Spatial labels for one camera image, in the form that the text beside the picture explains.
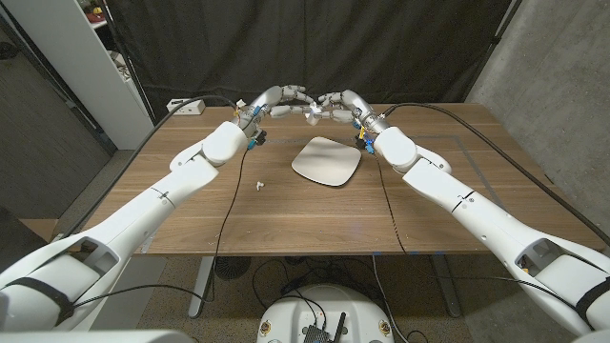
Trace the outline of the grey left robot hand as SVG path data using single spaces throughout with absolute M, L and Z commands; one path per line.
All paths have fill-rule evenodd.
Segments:
M 297 85 L 272 86 L 250 104 L 238 101 L 233 122 L 244 132 L 249 150 L 266 140 L 267 133 L 259 127 L 264 117 L 281 118 L 310 111 L 309 106 L 314 105 L 315 100 L 305 91 L 305 87 Z

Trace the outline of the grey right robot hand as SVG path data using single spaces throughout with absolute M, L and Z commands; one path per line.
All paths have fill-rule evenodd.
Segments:
M 390 124 L 377 114 L 373 107 L 354 91 L 329 92 L 318 97 L 324 112 L 348 112 L 349 122 L 359 125 L 361 131 L 379 135 L 390 128 Z

